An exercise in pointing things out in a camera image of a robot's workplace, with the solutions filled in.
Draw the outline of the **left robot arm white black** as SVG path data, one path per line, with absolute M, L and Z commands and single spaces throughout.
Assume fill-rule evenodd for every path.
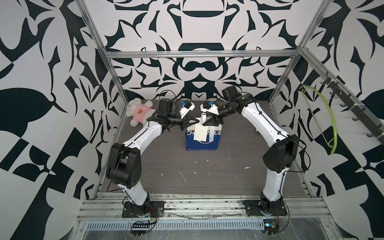
M 199 124 L 204 127 L 218 126 L 223 123 L 223 117 L 226 116 L 226 112 L 213 102 L 206 101 L 201 105 L 202 113 L 211 116 L 206 121 L 189 115 L 195 108 L 194 103 L 183 102 L 178 112 L 173 112 L 173 104 L 174 101 L 171 99 L 160 100 L 159 108 L 154 113 L 149 113 L 143 128 L 123 144 L 113 144 L 110 150 L 106 177 L 127 195 L 128 203 L 133 208 L 143 212 L 149 211 L 150 196 L 140 182 L 142 152 L 165 130 L 174 126 L 179 126 L 182 131 Z

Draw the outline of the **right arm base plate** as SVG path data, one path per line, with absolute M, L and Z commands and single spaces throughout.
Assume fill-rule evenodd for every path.
M 245 206 L 246 213 L 249 217 L 285 217 L 288 215 L 288 211 L 283 200 L 277 200 L 274 202 L 270 202 L 265 199 L 244 200 L 243 205 Z

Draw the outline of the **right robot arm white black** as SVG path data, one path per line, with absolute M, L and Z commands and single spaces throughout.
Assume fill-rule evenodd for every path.
M 269 147 L 263 155 L 267 178 L 262 197 L 269 203 L 280 201 L 286 174 L 297 156 L 299 138 L 280 128 L 251 94 L 241 94 L 234 86 L 225 88 L 222 93 L 227 103 L 219 108 L 214 120 L 223 124 L 224 117 L 238 113 L 258 130 Z

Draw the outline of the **blue white paper bag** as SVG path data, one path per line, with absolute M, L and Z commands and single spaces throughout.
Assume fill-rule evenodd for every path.
M 187 151 L 214 151 L 218 149 L 222 126 L 193 125 L 186 131 Z

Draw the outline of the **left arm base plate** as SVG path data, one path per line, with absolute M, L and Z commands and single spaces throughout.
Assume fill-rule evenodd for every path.
M 142 206 L 137 206 L 130 202 L 124 203 L 122 218 L 155 218 L 164 213 L 164 201 L 149 201 Z

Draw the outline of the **white paper receipt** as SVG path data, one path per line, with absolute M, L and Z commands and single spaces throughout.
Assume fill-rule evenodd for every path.
M 207 142 L 209 138 L 209 126 L 203 126 L 202 123 L 198 123 L 195 125 L 194 130 L 194 141 Z

